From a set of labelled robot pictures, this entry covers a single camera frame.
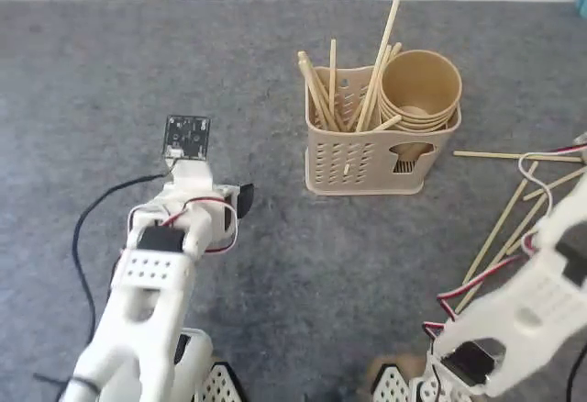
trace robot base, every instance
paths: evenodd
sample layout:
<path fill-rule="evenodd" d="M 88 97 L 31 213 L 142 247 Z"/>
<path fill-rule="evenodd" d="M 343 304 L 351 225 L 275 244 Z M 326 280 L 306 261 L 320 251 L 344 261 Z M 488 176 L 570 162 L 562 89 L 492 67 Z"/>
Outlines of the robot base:
<path fill-rule="evenodd" d="M 379 356 L 373 360 L 365 374 L 363 386 L 359 390 L 359 401 L 436 402 L 436 380 L 424 381 L 421 379 L 425 370 L 425 356 L 409 353 Z M 422 391 L 414 391 L 410 385 Z M 469 401 L 486 402 L 486 399 L 464 395 L 455 399 L 447 396 L 444 392 L 439 398 L 439 402 Z"/>
<path fill-rule="evenodd" d="M 204 381 L 202 394 L 194 402 L 246 402 L 237 376 L 225 362 L 216 362 Z"/>

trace wire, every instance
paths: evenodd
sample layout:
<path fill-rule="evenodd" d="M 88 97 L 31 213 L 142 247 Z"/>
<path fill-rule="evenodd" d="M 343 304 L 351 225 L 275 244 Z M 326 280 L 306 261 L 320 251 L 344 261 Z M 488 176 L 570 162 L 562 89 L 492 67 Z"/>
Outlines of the wire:
<path fill-rule="evenodd" d="M 575 382 L 575 377 L 577 376 L 577 372 L 579 372 L 579 368 L 581 367 L 581 364 L 582 364 L 583 360 L 585 359 L 586 355 L 587 355 L 587 342 L 583 346 L 581 352 L 579 353 L 579 356 L 577 356 L 575 363 L 572 365 L 572 367 L 570 369 L 569 379 L 567 380 L 567 402 L 572 402 L 572 387 Z"/>
<path fill-rule="evenodd" d="M 424 333 L 426 335 L 428 335 L 428 337 L 432 341 L 437 338 L 437 334 L 434 331 L 432 331 L 433 329 L 443 330 L 444 329 L 444 324 L 441 324 L 439 322 L 430 322 L 430 321 L 424 321 L 422 323 L 422 330 L 424 331 Z"/>
<path fill-rule="evenodd" d="M 561 156 L 561 155 L 572 154 L 574 152 L 584 151 L 584 150 L 587 150 L 587 143 L 583 143 L 582 145 L 573 145 L 570 147 L 558 148 L 558 149 L 555 149 L 552 151 L 544 151 L 544 152 L 543 151 L 531 151 L 531 152 L 527 152 L 526 154 L 523 154 L 518 159 L 517 168 L 520 171 L 520 173 L 530 182 L 533 182 L 533 183 L 537 184 L 538 186 L 540 186 L 542 188 L 542 190 L 544 191 L 544 193 L 547 195 L 547 199 L 548 199 L 547 212 L 544 214 L 544 216 L 542 216 L 542 218 L 549 216 L 550 212 L 552 212 L 552 208 L 554 206 L 552 191 L 550 190 L 550 188 L 548 187 L 547 184 L 542 182 L 540 179 L 535 177 L 533 174 L 530 174 L 528 172 L 528 170 L 526 168 L 524 168 L 524 160 L 530 156 L 536 156 L 536 155 Z M 528 232 L 526 232 L 522 236 L 522 249 L 526 253 L 526 255 L 528 255 L 529 257 L 531 257 L 532 255 L 534 255 L 536 253 L 536 248 L 534 248 L 532 246 L 533 235 L 534 235 L 534 232 L 532 230 L 529 230 Z"/>
<path fill-rule="evenodd" d="M 87 278 L 85 276 L 85 272 L 83 271 L 82 263 L 80 261 L 80 253 L 79 253 L 79 241 L 80 241 L 80 233 L 82 231 L 82 226 L 84 221 L 90 215 L 90 213 L 100 205 L 109 195 L 115 193 L 116 191 L 120 191 L 121 189 L 128 188 L 134 184 L 143 184 L 146 182 L 153 181 L 155 179 L 161 179 L 163 177 L 167 177 L 173 170 L 175 163 L 177 160 L 172 163 L 169 170 L 166 173 L 159 173 L 159 174 L 152 174 L 152 175 L 143 175 L 142 177 L 138 177 L 136 179 L 129 180 L 122 184 L 117 184 L 112 186 L 111 188 L 104 191 L 102 195 L 95 199 L 80 215 L 75 223 L 75 228 L 73 229 L 73 238 L 72 238 L 72 261 L 75 267 L 75 271 L 77 273 L 78 279 L 80 280 L 80 284 L 82 285 L 83 294 L 85 295 L 85 299 L 88 304 L 88 308 L 90 310 L 90 321 L 88 324 L 87 335 L 85 339 L 85 346 L 89 345 L 92 342 L 95 334 L 95 322 L 97 320 L 96 311 L 95 311 L 95 301 L 94 296 L 92 295 L 92 290 L 88 285 Z M 42 382 L 51 383 L 53 385 L 59 385 L 60 390 L 55 398 L 55 402 L 59 402 L 61 396 L 65 392 L 67 388 L 67 384 L 69 383 L 69 379 L 67 381 L 60 381 L 59 379 L 54 379 L 51 377 L 44 376 L 42 374 L 33 374 L 33 377 L 37 380 Z"/>
<path fill-rule="evenodd" d="M 130 233 L 130 231 L 132 230 L 132 223 L 133 223 L 133 218 L 135 216 L 135 213 L 139 210 L 144 210 L 146 212 L 155 212 L 155 211 L 160 211 L 163 214 L 165 214 L 167 217 L 169 217 L 172 213 L 169 211 L 169 209 L 162 203 L 156 203 L 156 202 L 149 202 L 149 203 L 145 203 L 143 205 L 138 205 L 136 207 L 133 207 L 130 212 L 128 213 L 128 219 L 127 219 L 127 233 Z"/>
<path fill-rule="evenodd" d="M 440 381 L 440 376 L 438 375 L 437 367 L 435 365 L 432 365 L 432 371 L 434 372 L 434 376 L 437 377 L 438 382 L 437 396 L 434 399 L 435 402 L 438 402 L 440 400 L 440 393 L 442 393 L 442 382 Z"/>
<path fill-rule="evenodd" d="M 227 201 L 225 201 L 222 198 L 217 198 L 217 197 L 211 197 L 211 196 L 203 196 L 203 197 L 194 197 L 194 198 L 190 198 L 188 200 L 185 201 L 185 203 L 183 203 L 183 207 L 182 210 L 180 212 L 178 212 L 177 214 L 174 214 L 173 216 L 167 218 L 164 222 L 161 223 L 162 226 L 171 226 L 175 221 L 177 221 L 177 219 L 179 217 L 181 217 L 183 214 L 185 214 L 187 212 L 187 207 L 190 203 L 194 203 L 194 202 L 216 202 L 216 203 L 221 203 L 224 207 L 226 207 L 227 209 L 230 210 L 232 216 L 233 216 L 233 222 L 235 224 L 235 232 L 233 234 L 232 240 L 231 242 L 223 248 L 214 248 L 214 249 L 206 249 L 205 253 L 216 253 L 216 254 L 220 254 L 220 253 L 225 253 L 230 251 L 235 244 L 237 244 L 237 238 L 238 238 L 238 212 L 237 210 L 230 205 Z"/>
<path fill-rule="evenodd" d="M 460 287 L 457 287 L 456 289 L 450 290 L 448 292 L 438 294 L 437 295 L 438 303 L 442 306 L 442 308 L 444 308 L 446 310 L 446 312 L 449 314 L 450 319 L 452 319 L 453 321 L 456 320 L 458 315 L 452 309 L 452 307 L 449 305 L 447 300 L 454 298 L 456 296 L 462 295 L 465 292 L 468 292 L 475 285 L 482 283 L 487 277 L 495 274 L 497 271 L 502 269 L 504 266 L 506 266 L 510 262 L 515 262 L 515 261 L 519 260 L 520 258 L 521 257 L 519 255 L 514 255 L 512 257 L 506 258 L 505 260 L 502 260 L 499 263 L 497 263 L 494 267 L 487 269 L 484 272 L 481 272 L 480 274 L 478 274 L 477 276 L 472 278 L 468 283 L 466 283 Z"/>

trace red and white wire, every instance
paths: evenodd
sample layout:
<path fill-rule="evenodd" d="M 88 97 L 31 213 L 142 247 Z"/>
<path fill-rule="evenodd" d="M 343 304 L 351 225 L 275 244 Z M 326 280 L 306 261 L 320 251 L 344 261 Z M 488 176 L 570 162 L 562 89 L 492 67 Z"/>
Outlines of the red and white wire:
<path fill-rule="evenodd" d="M 517 161 L 517 167 L 518 170 L 520 171 L 520 173 L 522 173 L 522 175 L 529 180 L 530 182 L 534 182 L 535 184 L 537 184 L 538 186 L 540 186 L 542 188 L 542 190 L 544 191 L 544 193 L 547 195 L 547 199 L 548 199 L 548 204 L 547 204 L 547 212 L 544 214 L 543 217 L 547 217 L 550 215 L 550 212 L 552 212 L 552 208 L 554 205 L 554 200 L 552 198 L 552 191 L 550 191 L 550 188 L 548 187 L 547 184 L 545 184 L 544 182 L 542 182 L 540 179 L 538 179 L 537 177 L 535 177 L 533 174 L 530 174 L 526 168 L 524 168 L 524 160 L 527 159 L 530 156 L 536 156 L 536 155 L 540 155 L 540 156 L 562 156 L 565 154 L 572 154 L 574 152 L 578 152 L 578 151 L 583 151 L 583 150 L 587 150 L 587 143 L 582 144 L 582 145 L 572 145 L 570 147 L 563 147 L 563 148 L 558 148 L 552 151 L 544 151 L 544 152 L 540 152 L 540 151 L 531 151 L 531 152 L 527 152 L 526 154 L 523 154 L 522 156 L 520 156 L 520 158 Z M 526 232 L 523 236 L 522 236 L 522 249 L 523 251 L 526 253 L 526 255 L 528 255 L 529 257 L 531 257 L 532 255 L 534 255 L 536 253 L 536 249 L 532 246 L 532 236 L 533 236 L 533 231 L 529 230 L 528 232 Z"/>
<path fill-rule="evenodd" d="M 165 221 L 163 221 L 161 223 L 161 226 L 171 226 L 179 217 L 181 217 L 183 214 L 185 214 L 187 212 L 187 207 L 190 203 L 193 202 L 216 202 L 216 203 L 221 203 L 223 207 L 227 208 L 230 210 L 230 213 L 232 214 L 232 218 L 233 218 L 233 222 L 235 224 L 235 232 L 232 236 L 232 240 L 230 242 L 230 244 L 228 244 L 227 246 L 223 247 L 223 248 L 214 248 L 214 249 L 206 249 L 205 253 L 225 253 L 230 251 L 235 244 L 237 244 L 237 238 L 238 238 L 238 212 L 237 210 L 230 205 L 228 202 L 226 202 L 224 199 L 222 198 L 217 198 L 217 197 L 194 197 L 194 198 L 190 198 L 189 200 L 186 200 L 186 202 L 183 204 L 183 208 L 180 212 L 178 212 L 177 214 L 174 214 L 173 216 L 169 217 L 168 219 L 166 219 Z"/>
<path fill-rule="evenodd" d="M 437 329 L 442 331 L 444 329 L 444 324 L 440 322 L 431 322 L 431 321 L 424 321 L 422 323 L 422 330 L 428 335 L 431 340 L 435 340 L 437 338 L 437 334 L 433 331 L 433 329 Z"/>
<path fill-rule="evenodd" d="M 489 268 L 489 269 L 485 270 L 484 272 L 481 272 L 480 274 L 478 274 L 477 276 L 472 278 L 468 283 L 466 283 L 460 287 L 457 287 L 456 289 L 445 292 L 443 294 L 438 294 L 437 295 L 438 303 L 449 314 L 450 319 L 452 319 L 453 321 L 456 320 L 458 315 L 452 309 L 450 304 L 447 302 L 449 299 L 454 298 L 456 296 L 460 296 L 460 295 L 464 294 L 465 292 L 468 292 L 475 285 L 479 285 L 480 283 L 482 283 L 488 276 L 495 274 L 497 271 L 502 269 L 504 266 L 506 266 L 510 262 L 515 262 L 516 260 L 519 260 L 519 259 L 520 259 L 519 255 L 514 255 L 513 257 L 506 258 L 505 260 L 502 260 L 499 263 L 497 263 L 494 267 Z"/>

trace perforated basket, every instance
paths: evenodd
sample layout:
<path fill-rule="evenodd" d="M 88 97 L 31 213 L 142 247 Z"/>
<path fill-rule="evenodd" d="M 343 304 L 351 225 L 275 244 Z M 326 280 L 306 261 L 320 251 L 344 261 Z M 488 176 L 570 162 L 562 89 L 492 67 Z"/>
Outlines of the perforated basket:
<path fill-rule="evenodd" d="M 328 83 L 328 68 L 316 67 L 316 71 Z M 335 109 L 345 122 L 365 97 L 371 71 L 372 66 L 337 70 Z M 306 87 L 305 122 L 305 182 L 310 191 L 319 195 L 410 195 L 423 188 L 432 164 L 460 126 L 460 107 L 445 128 L 431 133 L 337 133 L 317 127 L 320 123 Z"/>

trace wooden chopstick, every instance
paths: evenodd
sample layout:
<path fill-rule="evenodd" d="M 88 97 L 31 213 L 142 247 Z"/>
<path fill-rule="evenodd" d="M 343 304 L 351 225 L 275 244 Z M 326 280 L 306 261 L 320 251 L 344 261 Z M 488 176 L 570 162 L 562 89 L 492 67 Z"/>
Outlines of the wooden chopstick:
<path fill-rule="evenodd" d="M 572 173 L 569 173 L 569 174 L 565 175 L 564 177 L 560 177 L 558 180 L 555 180 L 554 182 L 552 182 L 551 184 L 548 184 L 547 186 L 549 189 L 556 188 L 557 186 L 564 184 L 564 183 L 568 182 L 569 180 L 572 180 L 576 177 L 579 177 L 580 175 L 585 173 L 585 171 L 587 171 L 587 166 L 583 166 L 582 168 L 579 168 L 577 171 L 573 171 Z M 531 200 L 534 197 L 538 197 L 543 192 L 544 192 L 544 190 L 542 188 L 539 188 L 536 191 L 531 192 L 530 194 L 524 195 L 522 200 L 524 200 L 526 202 L 527 200 Z"/>
<path fill-rule="evenodd" d="M 312 97 L 314 98 L 314 104 L 316 106 L 320 122 L 322 122 L 322 117 L 325 119 L 323 128 L 330 131 L 340 131 L 336 120 L 327 108 L 327 91 L 320 82 L 320 79 L 316 73 L 316 69 L 310 61 L 310 58 L 305 51 L 299 51 L 298 58 L 300 60 L 298 65 L 300 66 L 300 70 L 302 70 L 302 74 L 308 82 L 308 87 L 310 87 L 310 93 L 312 93 Z M 316 94 L 312 92 L 312 87 L 314 87 Z"/>
<path fill-rule="evenodd" d="M 385 122 L 383 122 L 380 126 L 375 127 L 373 129 L 373 131 L 382 131 L 384 129 L 388 129 L 389 127 L 397 124 L 400 120 L 402 120 L 402 117 L 400 115 L 395 115 L 393 117 L 390 117 Z"/>
<path fill-rule="evenodd" d="M 483 151 L 453 151 L 452 153 L 459 157 L 487 157 L 493 159 L 519 159 L 524 154 L 515 154 L 511 152 L 483 152 Z M 533 154 L 527 157 L 530 161 L 554 161 L 554 162 L 576 162 L 582 163 L 581 157 L 572 156 L 545 156 Z"/>
<path fill-rule="evenodd" d="M 375 91 L 375 86 L 377 84 L 379 70 L 382 66 L 385 47 L 387 46 L 389 37 L 392 34 L 393 22 L 395 21 L 395 16 L 397 15 L 397 9 L 399 8 L 399 5 L 400 0 L 393 0 L 392 8 L 390 9 L 389 16 L 387 17 L 387 23 L 385 24 L 385 30 L 383 31 L 383 37 L 382 42 L 379 46 L 379 52 L 377 53 L 377 59 L 375 60 L 375 65 L 373 66 L 373 71 L 371 73 L 371 79 L 369 81 L 367 94 L 365 95 L 365 99 L 363 100 L 362 108 L 359 111 L 359 121 L 357 123 L 356 128 L 357 132 L 364 131 L 366 126 L 368 126 L 371 122 L 371 113 L 373 110 L 373 93 Z"/>
<path fill-rule="evenodd" d="M 533 162 L 528 173 L 532 174 L 536 170 L 537 166 L 538 166 L 538 162 Z M 507 216 L 509 216 L 510 212 L 512 211 L 512 208 L 515 205 L 515 202 L 517 202 L 517 199 L 520 197 L 520 195 L 522 195 L 522 192 L 526 188 L 527 184 L 528 184 L 528 180 L 526 178 L 524 178 L 524 180 L 522 180 L 522 182 L 520 182 L 518 187 L 515 189 L 514 194 L 512 195 L 512 198 L 510 198 L 509 202 L 507 202 L 507 205 L 505 206 L 505 209 L 502 212 L 502 215 L 497 219 L 497 222 L 495 223 L 495 226 L 493 226 L 493 229 L 492 229 L 491 233 L 489 234 L 489 237 L 487 237 L 487 240 L 485 240 L 485 242 L 483 243 L 481 250 L 479 251 L 479 253 L 475 257 L 475 259 L 473 260 L 473 263 L 471 264 L 469 271 L 465 275 L 465 278 L 462 280 L 463 284 L 468 283 L 469 280 L 475 274 L 477 267 L 479 266 L 483 257 L 485 256 L 485 254 L 489 250 L 489 247 L 492 245 L 493 240 L 495 240 L 495 236 L 497 235 L 499 230 L 504 225 L 505 219 L 507 218 Z"/>
<path fill-rule="evenodd" d="M 334 116 L 334 93 L 337 86 L 337 41 L 330 40 L 330 80 L 328 83 L 328 108 Z"/>
<path fill-rule="evenodd" d="M 489 263 L 489 265 L 487 266 L 487 269 L 491 269 L 498 262 L 500 262 L 503 259 L 503 257 L 508 253 L 509 248 L 512 245 L 514 245 L 514 243 L 516 241 L 520 241 L 520 235 L 522 234 L 522 231 L 526 228 L 527 224 L 536 215 L 536 213 L 542 207 L 542 205 L 544 205 L 544 202 L 546 200 L 547 200 L 547 197 L 544 194 L 538 199 L 538 201 L 534 204 L 532 209 L 530 209 L 530 211 L 526 214 L 524 219 L 520 222 L 518 227 L 512 233 L 510 238 L 507 239 L 507 242 L 504 244 L 502 249 L 500 249 L 499 252 L 497 252 L 497 255 L 495 255 L 493 260 Z M 467 292 L 467 295 L 465 295 L 465 297 L 462 298 L 459 305 L 455 309 L 457 313 L 460 313 L 462 311 L 462 309 L 465 308 L 465 306 L 467 306 L 469 304 L 469 302 L 471 301 L 471 299 L 477 293 L 477 291 L 479 290 L 479 288 L 481 286 L 482 286 L 482 283 L 479 283 L 478 285 L 475 285 L 469 292 Z"/>

